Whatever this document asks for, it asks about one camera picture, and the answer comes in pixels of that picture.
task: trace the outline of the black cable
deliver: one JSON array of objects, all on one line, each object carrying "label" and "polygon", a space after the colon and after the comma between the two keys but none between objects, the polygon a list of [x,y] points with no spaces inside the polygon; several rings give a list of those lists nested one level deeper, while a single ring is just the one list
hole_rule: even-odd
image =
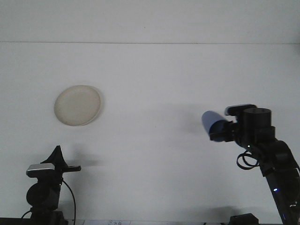
[{"label": "black cable", "polygon": [[23,218],[24,218],[24,216],[25,216],[26,214],[30,213],[30,212],[31,212],[31,210],[29,210],[29,211],[25,212],[25,213],[24,213],[24,215],[21,217],[21,219],[23,219]]},{"label": "black cable", "polygon": [[74,194],[73,194],[73,191],[71,190],[70,186],[63,180],[62,182],[64,182],[64,184],[69,188],[71,194],[72,194],[72,197],[73,197],[73,201],[74,201],[74,223],[73,225],[75,225],[75,221],[76,221],[76,202],[75,202],[75,197],[74,197]]},{"label": "black cable", "polygon": [[[257,160],[257,158],[255,158],[253,155],[251,155],[251,153],[248,153],[249,151],[245,151],[244,153],[241,153],[239,154],[238,158],[236,159],[236,164],[238,165],[239,168],[243,169],[243,170],[251,170],[255,167],[258,167],[259,166],[259,162]],[[246,161],[246,158],[245,157],[249,157],[249,158],[252,158],[252,159],[255,159],[256,160],[256,163],[255,164],[250,164],[249,162]],[[243,162],[248,166],[248,167],[245,167],[243,165],[241,165],[239,163],[239,158],[242,158],[243,159]]]}]

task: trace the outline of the white plate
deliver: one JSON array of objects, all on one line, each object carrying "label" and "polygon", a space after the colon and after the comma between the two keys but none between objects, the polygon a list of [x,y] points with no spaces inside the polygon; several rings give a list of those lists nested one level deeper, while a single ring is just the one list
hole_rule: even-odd
[{"label": "white plate", "polygon": [[77,85],[64,90],[56,99],[54,112],[64,124],[82,126],[94,120],[101,107],[98,91],[87,85]]}]

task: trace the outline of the robotic arm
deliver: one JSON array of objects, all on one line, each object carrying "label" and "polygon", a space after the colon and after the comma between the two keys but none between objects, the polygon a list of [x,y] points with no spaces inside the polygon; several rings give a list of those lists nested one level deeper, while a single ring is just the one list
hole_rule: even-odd
[{"label": "robotic arm", "polygon": [[[235,141],[245,148],[237,158],[238,166],[246,170],[259,166],[283,224],[300,225],[300,169],[287,144],[275,138],[271,110],[256,105],[236,105],[227,107],[225,115],[235,116],[236,122],[219,120],[214,123],[209,131],[210,140]],[[256,159],[257,163],[248,163],[246,157]],[[248,167],[242,166],[239,158]]]}]

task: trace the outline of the white backdrop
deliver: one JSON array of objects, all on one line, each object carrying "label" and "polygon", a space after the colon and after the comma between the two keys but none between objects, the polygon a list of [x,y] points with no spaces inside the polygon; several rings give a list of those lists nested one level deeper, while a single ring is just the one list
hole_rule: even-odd
[{"label": "white backdrop", "polygon": [[298,0],[0,0],[0,41],[300,43]]},{"label": "white backdrop", "polygon": [[[64,176],[80,219],[279,223],[260,170],[210,142],[201,115],[269,108],[300,162],[299,21],[298,0],[0,0],[0,217],[30,208],[25,171],[60,144],[82,165]],[[104,105],[68,127],[53,106],[77,84]],[[73,217],[64,186],[60,209]]]},{"label": "white backdrop", "polygon": [[[236,166],[236,144],[210,142],[201,115],[269,108],[300,162],[299,59],[300,45],[0,44],[0,216],[30,208],[36,180],[25,171],[60,144],[67,163],[82,165],[64,176],[78,218],[226,222],[251,212],[278,223],[260,170]],[[98,88],[104,107],[69,127],[53,106],[77,84]],[[72,217],[65,187],[60,208]]]}]

